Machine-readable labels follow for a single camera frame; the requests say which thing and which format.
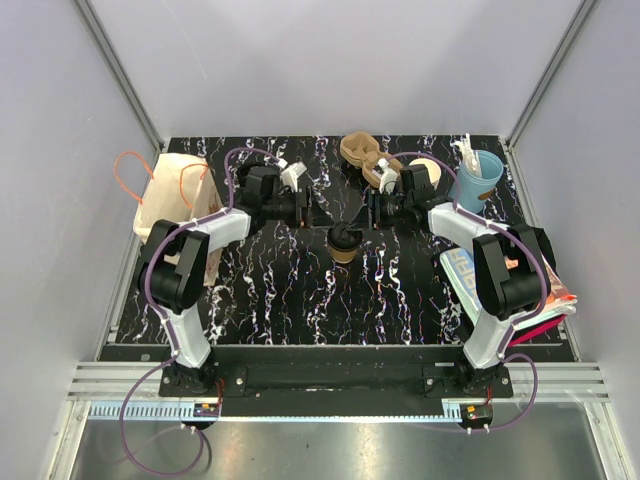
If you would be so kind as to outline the single black cup lid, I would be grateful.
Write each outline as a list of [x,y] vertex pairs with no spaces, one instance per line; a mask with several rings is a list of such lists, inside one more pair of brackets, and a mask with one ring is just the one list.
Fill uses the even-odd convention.
[[340,251],[357,249],[363,240],[363,233],[359,230],[349,230],[344,222],[335,224],[327,232],[328,245]]

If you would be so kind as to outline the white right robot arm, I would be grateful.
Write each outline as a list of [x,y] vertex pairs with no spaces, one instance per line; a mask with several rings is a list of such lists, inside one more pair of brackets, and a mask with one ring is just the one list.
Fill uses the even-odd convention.
[[471,255],[481,311],[453,375],[460,393],[476,396],[498,377],[516,326],[539,314],[550,293],[537,231],[526,223],[495,223],[437,195],[422,165],[402,168],[399,180],[389,193],[368,192],[347,229],[381,230],[410,220]]

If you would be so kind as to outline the paper bag orange handles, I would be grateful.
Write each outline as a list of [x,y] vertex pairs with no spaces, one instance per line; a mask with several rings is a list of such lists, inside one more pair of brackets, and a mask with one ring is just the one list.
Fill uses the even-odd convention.
[[162,153],[154,167],[134,151],[121,153],[114,162],[117,172],[122,159],[133,156],[149,174],[149,183],[142,195],[131,191],[124,182],[121,188],[138,202],[133,231],[146,244],[153,225],[158,220],[189,223],[214,215],[224,209],[210,167],[205,159],[194,155]]

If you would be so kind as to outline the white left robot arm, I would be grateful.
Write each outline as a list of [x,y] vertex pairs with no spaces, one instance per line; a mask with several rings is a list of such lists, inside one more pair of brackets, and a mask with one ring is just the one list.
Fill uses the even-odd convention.
[[163,371],[193,395],[208,394],[216,382],[197,307],[207,257],[256,234],[269,221],[293,229],[332,226],[312,189],[299,186],[306,171],[302,162],[244,166],[237,174],[239,191],[230,193],[226,208],[182,224],[161,219],[153,225],[136,264],[136,280],[169,340],[171,353]]

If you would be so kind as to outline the single brown paper cup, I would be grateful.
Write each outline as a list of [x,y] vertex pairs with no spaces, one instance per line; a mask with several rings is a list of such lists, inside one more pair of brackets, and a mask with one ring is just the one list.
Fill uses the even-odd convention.
[[333,260],[338,264],[349,264],[351,263],[359,249],[359,245],[350,245],[348,247],[335,246],[333,244],[329,245],[329,250]]

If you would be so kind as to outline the pulp cup carrier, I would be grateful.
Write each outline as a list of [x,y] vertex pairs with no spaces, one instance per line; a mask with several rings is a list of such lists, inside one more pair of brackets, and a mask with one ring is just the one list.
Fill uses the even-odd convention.
[[340,153],[350,165],[361,171],[364,179],[373,188],[380,186],[380,177],[374,173],[374,168],[380,159],[388,159],[390,155],[380,150],[378,141],[372,135],[355,132],[343,137]]

